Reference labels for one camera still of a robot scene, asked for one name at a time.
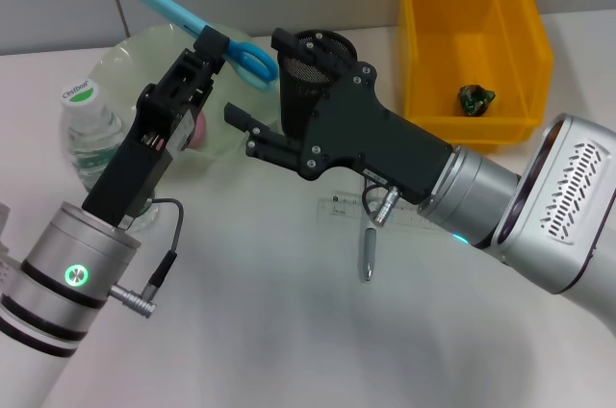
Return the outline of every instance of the clear plastic ruler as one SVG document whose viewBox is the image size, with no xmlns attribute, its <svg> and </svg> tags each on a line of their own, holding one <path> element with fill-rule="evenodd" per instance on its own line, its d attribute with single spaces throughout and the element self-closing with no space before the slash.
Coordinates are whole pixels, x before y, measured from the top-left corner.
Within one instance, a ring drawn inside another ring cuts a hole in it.
<svg viewBox="0 0 616 408">
<path fill-rule="evenodd" d="M 374 198 L 371 198 L 371 208 L 374 206 Z M 319 200 L 319 210 L 317 215 L 318 222 L 328 223 L 330 221 L 346 219 L 361 219 L 364 214 L 362 206 L 362 197 L 357 193 L 347 191 L 334 191 L 328 198 Z M 427 221 L 423 217 L 418 216 L 416 206 L 400 200 L 392 213 L 390 214 L 385 228 L 392 225 L 403 227 L 424 228 L 427 230 L 443 231 L 439 226 Z"/>
</svg>

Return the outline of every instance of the yellow plastic bin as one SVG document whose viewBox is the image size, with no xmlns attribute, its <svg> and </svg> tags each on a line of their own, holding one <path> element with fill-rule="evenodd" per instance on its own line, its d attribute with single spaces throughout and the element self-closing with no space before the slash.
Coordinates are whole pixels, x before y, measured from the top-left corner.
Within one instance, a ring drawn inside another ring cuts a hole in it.
<svg viewBox="0 0 616 408">
<path fill-rule="evenodd" d="M 404 116 L 450 143 L 526 140 L 541 123 L 552 50 L 533 0 L 401 0 L 399 43 Z M 462 86 L 496 99 L 464 114 Z"/>
</svg>

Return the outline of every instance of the green indicator light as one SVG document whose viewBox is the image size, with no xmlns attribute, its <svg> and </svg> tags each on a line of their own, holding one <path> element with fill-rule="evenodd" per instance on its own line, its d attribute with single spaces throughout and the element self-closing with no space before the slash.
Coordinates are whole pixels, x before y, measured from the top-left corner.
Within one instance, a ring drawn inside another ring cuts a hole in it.
<svg viewBox="0 0 616 408">
<path fill-rule="evenodd" d="M 77 288 L 88 281 L 88 269 L 79 264 L 70 266 L 64 272 L 64 281 L 68 286 Z"/>
</svg>

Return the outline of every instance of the scissors handle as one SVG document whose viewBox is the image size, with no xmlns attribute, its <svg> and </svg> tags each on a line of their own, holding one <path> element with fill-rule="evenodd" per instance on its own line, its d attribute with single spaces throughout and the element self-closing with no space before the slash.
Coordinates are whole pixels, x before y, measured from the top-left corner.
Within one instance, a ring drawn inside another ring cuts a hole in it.
<svg viewBox="0 0 616 408">
<path fill-rule="evenodd" d="M 208 25 L 206 21 L 172 0 L 141 1 L 171 23 L 182 28 L 193 38 L 198 38 L 203 28 Z M 238 76 L 257 89 L 266 88 L 271 81 L 278 77 L 276 62 L 263 49 L 250 42 L 237 42 L 229 39 L 225 56 L 231 62 Z"/>
</svg>

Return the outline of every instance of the bottle cap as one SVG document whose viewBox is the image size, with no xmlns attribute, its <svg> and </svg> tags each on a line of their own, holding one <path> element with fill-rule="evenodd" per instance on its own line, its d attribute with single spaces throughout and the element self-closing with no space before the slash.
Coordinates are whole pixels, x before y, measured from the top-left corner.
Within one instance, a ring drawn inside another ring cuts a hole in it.
<svg viewBox="0 0 616 408">
<path fill-rule="evenodd" d="M 104 102 L 100 88 L 92 79 L 82 79 L 66 86 L 62 91 L 62 104 L 71 114 L 98 115 Z"/>
</svg>

